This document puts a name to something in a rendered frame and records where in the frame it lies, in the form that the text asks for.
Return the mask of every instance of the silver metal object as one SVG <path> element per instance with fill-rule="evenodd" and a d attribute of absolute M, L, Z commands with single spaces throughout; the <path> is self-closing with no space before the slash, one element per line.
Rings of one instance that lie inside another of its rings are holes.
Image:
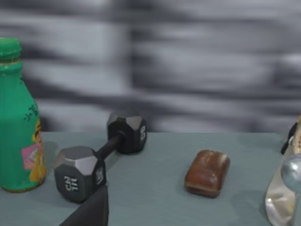
<path fill-rule="evenodd" d="M 293 139 L 266 192 L 267 217 L 273 226 L 301 226 L 301 117 Z"/>

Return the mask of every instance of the green bottle cap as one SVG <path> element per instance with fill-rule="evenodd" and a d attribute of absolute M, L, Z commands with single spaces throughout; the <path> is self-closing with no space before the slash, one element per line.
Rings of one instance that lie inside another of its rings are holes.
<path fill-rule="evenodd" d="M 0 38 L 0 61 L 17 59 L 21 54 L 21 44 L 15 38 Z"/>

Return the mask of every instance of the pink label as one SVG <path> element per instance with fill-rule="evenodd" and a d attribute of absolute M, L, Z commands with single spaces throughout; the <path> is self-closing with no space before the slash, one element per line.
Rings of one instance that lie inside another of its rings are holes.
<path fill-rule="evenodd" d="M 21 150 L 25 170 L 31 170 L 34 168 L 38 151 L 39 144 L 34 144 Z"/>

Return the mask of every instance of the yellow cartoon character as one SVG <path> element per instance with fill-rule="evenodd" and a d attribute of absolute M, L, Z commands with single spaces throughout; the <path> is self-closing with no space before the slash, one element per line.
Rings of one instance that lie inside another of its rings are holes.
<path fill-rule="evenodd" d="M 36 129 L 35 133 L 32 135 L 32 140 L 38 145 L 38 149 L 35 154 L 34 167 L 30 173 L 30 181 L 41 183 L 46 177 L 46 166 L 44 160 L 40 119 L 38 119 L 36 123 Z"/>

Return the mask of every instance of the brown case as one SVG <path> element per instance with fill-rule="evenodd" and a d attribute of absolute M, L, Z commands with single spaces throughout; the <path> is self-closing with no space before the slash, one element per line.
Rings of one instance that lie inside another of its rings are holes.
<path fill-rule="evenodd" d="M 226 154 L 210 150 L 200 151 L 186 174 L 186 190 L 209 198 L 217 197 L 229 166 L 230 159 Z"/>

